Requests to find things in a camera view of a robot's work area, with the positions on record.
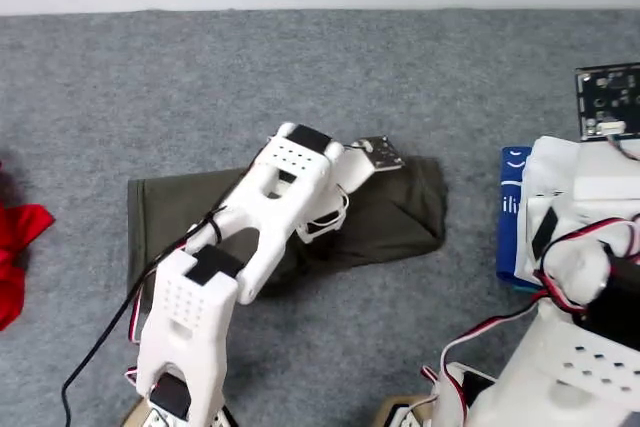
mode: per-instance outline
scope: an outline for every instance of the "circuit board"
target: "circuit board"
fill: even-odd
[[[576,69],[582,141],[640,137],[640,63]]]

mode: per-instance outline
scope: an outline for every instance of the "gray carpet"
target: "gray carpet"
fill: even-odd
[[[130,178],[245,165],[285,121],[389,134],[440,158],[439,252],[239,306],[229,406],[242,426],[366,426],[425,391],[452,336],[525,297],[494,277],[499,149],[577,138],[575,67],[637,61],[640,12],[141,12],[0,18],[0,159],[56,224],[0,333],[0,424],[58,426],[60,384],[122,301]],[[456,351],[498,373],[525,323]],[[136,400],[122,323],[70,391],[74,425]]]

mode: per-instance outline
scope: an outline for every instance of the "red cloth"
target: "red cloth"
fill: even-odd
[[[41,205],[5,209],[0,203],[0,330],[20,315],[24,304],[24,270],[13,262],[53,221]]]

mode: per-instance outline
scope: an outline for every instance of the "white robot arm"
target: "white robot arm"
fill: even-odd
[[[159,422],[150,418],[148,425],[212,425],[224,406],[226,337],[236,302],[256,298],[295,231],[310,242],[339,229],[348,194],[375,171],[402,165],[385,137],[345,148],[302,125],[280,127],[211,222],[157,267],[136,378]],[[260,236],[242,265],[215,245],[245,228]]]
[[[455,385],[440,372],[431,427],[617,427],[640,411],[640,329],[632,313],[640,306],[640,245],[629,210],[636,208],[635,199],[576,201],[567,193],[546,212],[527,212],[529,255],[549,298],[537,302],[535,320],[497,379],[454,363],[446,370]],[[461,341],[485,327],[476,329]],[[483,388],[465,400],[457,388],[465,384]]]

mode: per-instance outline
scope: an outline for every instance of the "fabric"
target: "fabric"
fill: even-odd
[[[25,271],[14,264],[16,257],[53,221],[41,205],[5,209],[0,203],[0,330],[20,315],[24,304]]]
[[[263,289],[278,294],[302,277],[364,264],[388,262],[436,250],[444,242],[446,187],[434,159],[410,157],[405,168],[374,174],[350,196],[342,228],[303,243],[293,235],[285,255]],[[182,235],[236,181],[241,170],[228,170],[129,183],[129,286],[144,266]],[[256,231],[225,240],[222,248],[249,260]],[[150,308],[152,279],[142,308]]]

